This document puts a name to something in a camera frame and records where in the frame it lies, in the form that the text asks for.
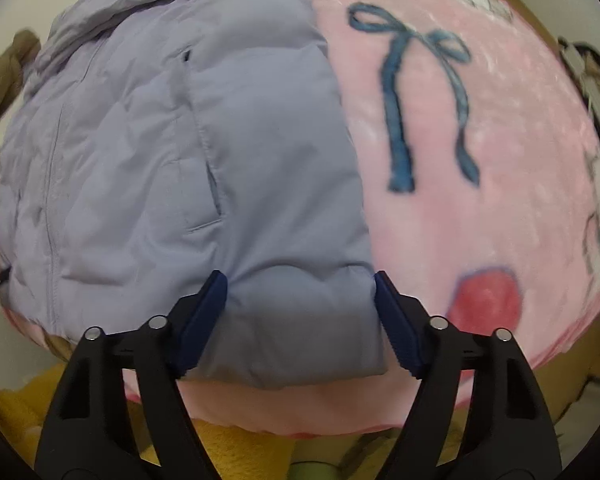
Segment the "lavender puffer jacket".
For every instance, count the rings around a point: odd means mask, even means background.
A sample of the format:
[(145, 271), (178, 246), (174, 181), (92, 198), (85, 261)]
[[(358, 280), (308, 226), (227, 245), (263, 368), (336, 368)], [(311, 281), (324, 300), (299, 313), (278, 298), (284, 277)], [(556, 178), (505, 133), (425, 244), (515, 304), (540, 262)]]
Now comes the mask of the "lavender puffer jacket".
[(381, 374), (362, 180), (311, 0), (78, 0), (0, 153), (4, 307), (77, 341), (228, 292), (193, 372)]

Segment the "pink cartoon fleece blanket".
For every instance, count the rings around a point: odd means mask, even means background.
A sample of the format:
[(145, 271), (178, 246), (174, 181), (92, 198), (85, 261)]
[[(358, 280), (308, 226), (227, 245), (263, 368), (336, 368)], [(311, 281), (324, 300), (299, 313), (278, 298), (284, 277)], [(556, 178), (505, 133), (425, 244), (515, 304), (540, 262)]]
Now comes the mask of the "pink cartoon fleece blanket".
[[(374, 276), (462, 330), (508, 328), (532, 365), (567, 350), (600, 312), (600, 144), (556, 55), (504, 0), (311, 4), (358, 159)], [(5, 310), (45, 348), (79, 340)], [(417, 384), (379, 327), (381, 374), (258, 388), (190, 370), (188, 412), (281, 436), (400, 426)]]

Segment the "brown puffer coat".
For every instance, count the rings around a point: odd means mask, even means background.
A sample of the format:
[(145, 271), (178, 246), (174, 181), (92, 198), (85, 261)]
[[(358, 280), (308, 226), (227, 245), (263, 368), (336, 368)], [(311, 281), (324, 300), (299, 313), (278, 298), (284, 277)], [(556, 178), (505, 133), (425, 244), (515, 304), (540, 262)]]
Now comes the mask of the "brown puffer coat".
[(41, 49), (41, 41), (30, 29), (21, 29), (0, 55), (0, 118), (22, 89), (24, 71)]

